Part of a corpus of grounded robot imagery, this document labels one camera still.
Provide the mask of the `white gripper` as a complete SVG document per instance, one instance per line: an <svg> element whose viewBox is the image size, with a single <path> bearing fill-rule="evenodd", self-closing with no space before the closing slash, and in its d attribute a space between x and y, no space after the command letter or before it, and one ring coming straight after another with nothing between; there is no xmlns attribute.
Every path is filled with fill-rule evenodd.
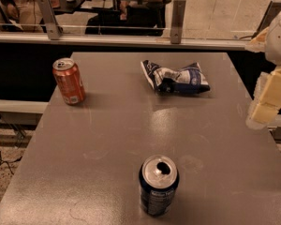
<svg viewBox="0 0 281 225"><path fill-rule="evenodd" d="M281 11L269 28L264 28L244 48L252 53L265 51L266 59L278 66L271 73L260 73L245 120L249 128L263 129L281 110Z"/></svg>

